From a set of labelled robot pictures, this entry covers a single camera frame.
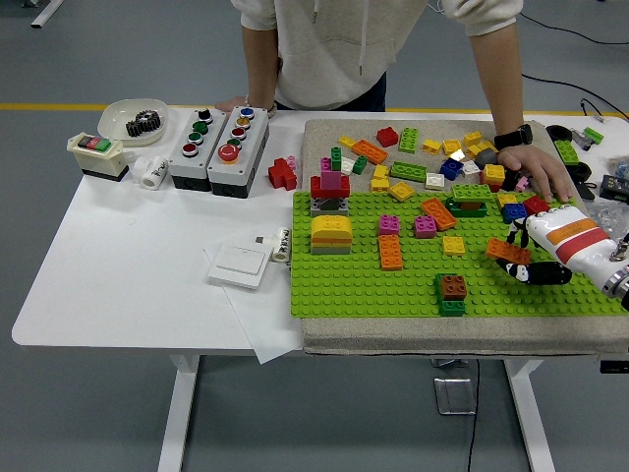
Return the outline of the person's left hand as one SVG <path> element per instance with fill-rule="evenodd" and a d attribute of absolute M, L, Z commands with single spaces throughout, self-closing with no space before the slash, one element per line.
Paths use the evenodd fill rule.
<path fill-rule="evenodd" d="M 539 194 L 551 203 L 567 203 L 572 197 L 572 181 L 563 164 L 549 153 L 532 145 L 507 147 L 497 161 L 512 171 L 526 171 L 533 178 Z"/>

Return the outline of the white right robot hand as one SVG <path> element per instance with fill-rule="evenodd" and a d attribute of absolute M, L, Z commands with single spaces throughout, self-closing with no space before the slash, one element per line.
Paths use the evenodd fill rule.
<path fill-rule="evenodd" d="M 611 296 L 616 285 L 628 278 L 628 262 L 612 253 L 617 243 L 597 223 L 575 206 L 560 206 L 518 218 L 511 223 L 508 241 L 521 235 L 546 250 L 551 262 L 518 265 L 504 259 L 498 265 L 513 278 L 530 285 L 561 285 L 574 273 L 586 275 L 597 289 Z"/>

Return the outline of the person's right hand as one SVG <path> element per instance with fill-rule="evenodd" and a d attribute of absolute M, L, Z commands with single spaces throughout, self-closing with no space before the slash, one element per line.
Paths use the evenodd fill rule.
<path fill-rule="evenodd" d="M 214 107 L 225 113 L 230 113 L 237 106 L 250 106 L 255 108 L 264 108 L 272 115 L 274 112 L 274 98 L 273 96 L 249 94 L 246 96 L 234 96 L 232 98 L 216 102 Z"/>

